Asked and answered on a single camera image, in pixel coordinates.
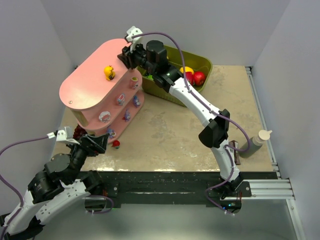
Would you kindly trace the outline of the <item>pink toy with green center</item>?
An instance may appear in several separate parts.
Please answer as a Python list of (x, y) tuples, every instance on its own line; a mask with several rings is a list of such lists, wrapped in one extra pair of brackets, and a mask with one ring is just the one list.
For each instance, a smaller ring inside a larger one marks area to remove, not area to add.
[(129, 88), (135, 90), (139, 86), (139, 79), (133, 76), (129, 81)]

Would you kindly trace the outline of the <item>purple bunny toy blue bow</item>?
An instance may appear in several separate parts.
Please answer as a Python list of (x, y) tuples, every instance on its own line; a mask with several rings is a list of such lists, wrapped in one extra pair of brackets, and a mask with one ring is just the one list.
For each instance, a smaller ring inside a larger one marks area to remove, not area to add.
[(141, 102), (139, 100), (139, 97), (137, 95), (134, 95), (133, 98), (132, 98), (132, 102), (133, 102), (133, 105), (136, 107), (136, 108), (139, 108), (141, 106)]

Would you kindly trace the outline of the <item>pink round toy white face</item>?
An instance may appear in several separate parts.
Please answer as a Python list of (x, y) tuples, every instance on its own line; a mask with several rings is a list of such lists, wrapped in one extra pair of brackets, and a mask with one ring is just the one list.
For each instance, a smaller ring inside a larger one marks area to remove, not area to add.
[(99, 114), (98, 119), (102, 123), (107, 123), (111, 119), (111, 113), (109, 111), (103, 111)]

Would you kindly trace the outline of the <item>yellow duck toy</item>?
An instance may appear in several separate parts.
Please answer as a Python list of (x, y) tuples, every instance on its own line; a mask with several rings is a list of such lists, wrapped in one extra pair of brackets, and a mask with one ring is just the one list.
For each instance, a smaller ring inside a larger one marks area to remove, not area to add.
[(115, 78), (116, 73), (114, 72), (114, 68), (109, 65), (106, 66), (103, 70), (106, 80), (111, 81)]

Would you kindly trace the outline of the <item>red strawberry toy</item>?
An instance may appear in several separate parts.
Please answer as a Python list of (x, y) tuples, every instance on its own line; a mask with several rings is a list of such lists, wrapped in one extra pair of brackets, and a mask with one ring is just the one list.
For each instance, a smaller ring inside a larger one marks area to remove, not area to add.
[(115, 141), (112, 143), (112, 147), (115, 148), (115, 149), (119, 149), (119, 148), (120, 148), (120, 145), (121, 145), (121, 143), (120, 143), (118, 140), (115, 140)]

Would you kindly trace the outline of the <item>purple bunny toy with strawberry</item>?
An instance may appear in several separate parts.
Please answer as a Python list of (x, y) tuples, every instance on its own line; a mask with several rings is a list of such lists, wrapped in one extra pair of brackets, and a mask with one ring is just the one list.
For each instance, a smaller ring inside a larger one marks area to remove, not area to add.
[(117, 136), (117, 133), (114, 129), (108, 127), (106, 133), (110, 139), (114, 139)]

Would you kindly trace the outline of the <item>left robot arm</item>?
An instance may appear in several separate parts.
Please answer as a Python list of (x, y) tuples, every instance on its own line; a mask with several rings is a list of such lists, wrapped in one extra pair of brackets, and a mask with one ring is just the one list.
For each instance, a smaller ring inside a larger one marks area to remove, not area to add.
[(69, 143), (69, 153), (57, 153), (44, 165), (27, 186), (24, 195), (18, 193), (19, 204), (1, 215), (2, 240), (28, 240), (39, 234), (58, 213), (88, 196), (102, 196), (103, 180), (96, 170), (82, 177), (80, 171), (88, 157), (104, 154), (109, 134), (83, 135)]

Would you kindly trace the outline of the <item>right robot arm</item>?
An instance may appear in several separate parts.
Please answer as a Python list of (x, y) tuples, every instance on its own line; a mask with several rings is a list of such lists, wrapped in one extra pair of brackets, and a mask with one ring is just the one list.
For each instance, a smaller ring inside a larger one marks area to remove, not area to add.
[(226, 185), (236, 190), (243, 178), (229, 146), (229, 111), (215, 108), (194, 89), (180, 70), (169, 63), (167, 50), (161, 41), (151, 40), (146, 46), (131, 41), (117, 57), (128, 69), (140, 67), (147, 71), (159, 88), (191, 110), (204, 127), (198, 135), (200, 142), (211, 149)]

